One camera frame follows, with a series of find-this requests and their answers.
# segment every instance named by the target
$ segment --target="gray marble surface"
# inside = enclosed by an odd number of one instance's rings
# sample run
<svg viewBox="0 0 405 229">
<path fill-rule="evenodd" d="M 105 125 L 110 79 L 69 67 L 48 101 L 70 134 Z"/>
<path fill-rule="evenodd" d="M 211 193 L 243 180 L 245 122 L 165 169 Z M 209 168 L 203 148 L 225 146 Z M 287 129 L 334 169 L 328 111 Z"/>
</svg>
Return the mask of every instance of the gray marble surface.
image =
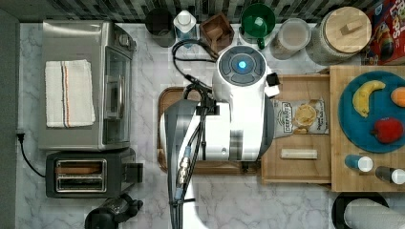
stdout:
<svg viewBox="0 0 405 229">
<path fill-rule="evenodd" d="M 157 163 L 158 98 L 167 87 L 185 86 L 187 82 L 175 70 L 170 50 L 156 45 L 143 25 L 121 26 L 138 44 L 132 67 L 131 146 L 137 152 L 137 161 L 144 163 L 144 181 L 130 195 L 141 199 L 144 206 L 136 217 L 120 227 L 170 228 L 166 173 Z M 18 126 L 26 133 L 24 144 L 28 158 L 44 173 L 46 154 L 37 149 L 42 25 L 22 24 L 20 39 Z M 180 52 L 187 57 L 206 57 L 195 47 Z M 310 61 L 305 51 L 285 61 L 274 59 L 269 48 L 264 55 L 277 73 L 314 73 L 324 68 Z M 358 64 L 358 58 L 350 63 Z M 181 67 L 210 84 L 213 64 L 185 63 Z M 19 148 L 17 154 L 16 227 L 84 228 L 86 215 L 104 199 L 46 198 L 45 180 L 26 165 Z M 257 177 L 227 176 L 194 177 L 194 182 L 198 190 L 198 211 L 208 228 L 333 228 L 330 208 L 336 194 L 317 185 L 261 185 Z M 405 212 L 405 201 L 400 194 L 385 196 L 395 209 Z"/>
</svg>

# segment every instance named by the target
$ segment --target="cereal box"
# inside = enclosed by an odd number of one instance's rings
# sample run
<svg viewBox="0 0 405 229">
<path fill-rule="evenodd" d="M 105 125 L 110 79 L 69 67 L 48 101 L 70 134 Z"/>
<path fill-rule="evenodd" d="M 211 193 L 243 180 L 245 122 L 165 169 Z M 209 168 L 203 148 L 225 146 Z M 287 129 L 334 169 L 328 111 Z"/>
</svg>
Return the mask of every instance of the cereal box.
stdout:
<svg viewBox="0 0 405 229">
<path fill-rule="evenodd" d="M 366 65 L 405 63 L 405 0 L 385 0 L 368 13 L 373 33 L 366 47 Z"/>
</svg>

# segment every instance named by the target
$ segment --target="banana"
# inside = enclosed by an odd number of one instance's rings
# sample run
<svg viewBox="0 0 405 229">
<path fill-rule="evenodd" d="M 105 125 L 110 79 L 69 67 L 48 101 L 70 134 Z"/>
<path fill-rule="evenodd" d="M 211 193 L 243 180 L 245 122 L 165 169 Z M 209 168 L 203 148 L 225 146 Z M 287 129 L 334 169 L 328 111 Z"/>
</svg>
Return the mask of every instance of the banana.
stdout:
<svg viewBox="0 0 405 229">
<path fill-rule="evenodd" d="M 371 80 L 357 89 L 353 95 L 353 107 L 363 117 L 369 115 L 369 98 L 375 90 L 385 88 L 385 83 L 378 80 Z"/>
</svg>

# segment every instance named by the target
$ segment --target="dish towel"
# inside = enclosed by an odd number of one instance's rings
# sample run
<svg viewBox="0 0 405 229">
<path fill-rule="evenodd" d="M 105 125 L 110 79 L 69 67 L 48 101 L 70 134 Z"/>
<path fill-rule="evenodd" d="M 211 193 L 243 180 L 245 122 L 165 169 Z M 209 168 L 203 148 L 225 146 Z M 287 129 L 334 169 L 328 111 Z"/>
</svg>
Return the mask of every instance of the dish towel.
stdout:
<svg viewBox="0 0 405 229">
<path fill-rule="evenodd" d="M 47 61 L 45 85 L 48 127 L 94 124 L 92 70 L 87 60 Z"/>
</svg>

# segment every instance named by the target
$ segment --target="toaster oven door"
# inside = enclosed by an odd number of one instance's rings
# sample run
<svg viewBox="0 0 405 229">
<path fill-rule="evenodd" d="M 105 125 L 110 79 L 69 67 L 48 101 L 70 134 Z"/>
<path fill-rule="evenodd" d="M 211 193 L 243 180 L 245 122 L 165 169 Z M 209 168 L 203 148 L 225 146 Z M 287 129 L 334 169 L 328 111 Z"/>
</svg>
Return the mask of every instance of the toaster oven door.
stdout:
<svg viewBox="0 0 405 229">
<path fill-rule="evenodd" d="M 131 59 L 111 48 L 105 51 L 104 145 L 129 141 Z"/>
</svg>

